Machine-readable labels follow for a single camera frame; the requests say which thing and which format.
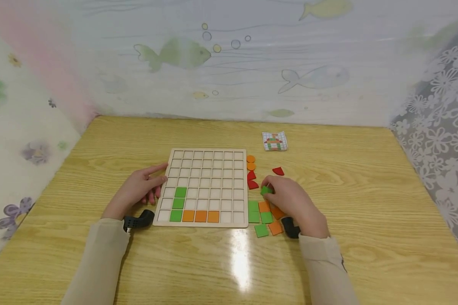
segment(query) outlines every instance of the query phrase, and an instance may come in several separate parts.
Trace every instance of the orange tile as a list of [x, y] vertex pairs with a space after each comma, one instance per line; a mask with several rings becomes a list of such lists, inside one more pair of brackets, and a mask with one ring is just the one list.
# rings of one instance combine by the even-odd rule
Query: orange tile
[[195, 215], [195, 211], [192, 211], [192, 210], [183, 211], [182, 222], [193, 222], [194, 215]]
[[285, 213], [283, 211], [281, 211], [278, 206], [273, 206], [271, 207], [271, 214], [273, 214], [273, 216], [276, 218], [276, 219], [280, 219], [282, 218], [283, 216], [285, 216]]
[[207, 222], [207, 211], [196, 211], [195, 212], [196, 222]]
[[283, 232], [282, 225], [280, 224], [279, 221], [274, 221], [271, 224], [268, 225], [268, 228], [271, 231], [271, 234], [273, 236], [278, 235]]
[[219, 222], [219, 211], [209, 211], [209, 220], [207, 222]]
[[270, 205], [268, 204], [268, 202], [266, 201], [258, 202], [258, 206], [260, 208], [260, 213], [270, 212]]

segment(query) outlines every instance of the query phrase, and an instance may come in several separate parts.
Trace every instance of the green tile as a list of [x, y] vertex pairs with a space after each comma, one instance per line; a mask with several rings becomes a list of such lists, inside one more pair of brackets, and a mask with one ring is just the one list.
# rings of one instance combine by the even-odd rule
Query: green tile
[[271, 212], [261, 213], [261, 222], [264, 224], [271, 224], [273, 222], [273, 216]]
[[175, 190], [175, 197], [178, 198], [185, 198], [187, 195], [187, 188], [186, 187], [177, 187]]
[[259, 212], [249, 211], [248, 221], [252, 224], [259, 224]]
[[256, 200], [248, 200], [249, 212], [259, 212], [258, 202]]
[[271, 188], [269, 188], [269, 187], [267, 187], [267, 186], [263, 186], [263, 187], [261, 188], [261, 193], [260, 193], [260, 194], [261, 194], [261, 195], [265, 195], [266, 193], [271, 193], [271, 194], [273, 194], [273, 189], [271, 189]]
[[264, 237], [269, 235], [266, 225], [255, 225], [254, 230], [257, 232], [257, 237]]
[[175, 198], [173, 199], [173, 208], [174, 209], [183, 209], [183, 206], [185, 204], [185, 199], [184, 198]]
[[182, 210], [172, 210], [171, 215], [169, 217], [169, 221], [171, 222], [180, 222], [182, 221]]

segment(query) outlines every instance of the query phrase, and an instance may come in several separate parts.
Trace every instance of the sleeve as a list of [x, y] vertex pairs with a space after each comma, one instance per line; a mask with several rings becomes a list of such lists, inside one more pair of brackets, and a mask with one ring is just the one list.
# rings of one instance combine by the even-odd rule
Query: sleeve
[[358, 305], [335, 238], [299, 235], [313, 305]]
[[61, 305], [114, 304], [130, 237], [123, 225], [124, 221], [105, 218], [91, 226], [83, 257]]

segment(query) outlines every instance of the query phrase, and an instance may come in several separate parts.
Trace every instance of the wood grain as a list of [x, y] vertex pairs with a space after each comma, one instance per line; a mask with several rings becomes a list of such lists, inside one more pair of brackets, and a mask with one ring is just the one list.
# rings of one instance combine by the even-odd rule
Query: wood grain
[[[289, 150], [265, 152], [261, 132], [282, 130]], [[283, 167], [328, 217], [362, 304], [458, 304], [458, 245], [387, 129], [109, 116], [88, 127], [1, 253], [0, 304], [58, 304], [89, 226], [133, 170], [172, 147], [245, 148], [258, 182]], [[131, 240], [117, 304], [310, 302], [298, 242], [283, 235], [152, 227]]]

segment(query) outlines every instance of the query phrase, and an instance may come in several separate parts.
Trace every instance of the flower pattern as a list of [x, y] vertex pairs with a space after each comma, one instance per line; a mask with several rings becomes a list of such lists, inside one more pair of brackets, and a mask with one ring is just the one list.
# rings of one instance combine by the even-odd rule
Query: flower pattern
[[458, 45], [432, 60], [422, 81], [390, 128], [458, 241]]

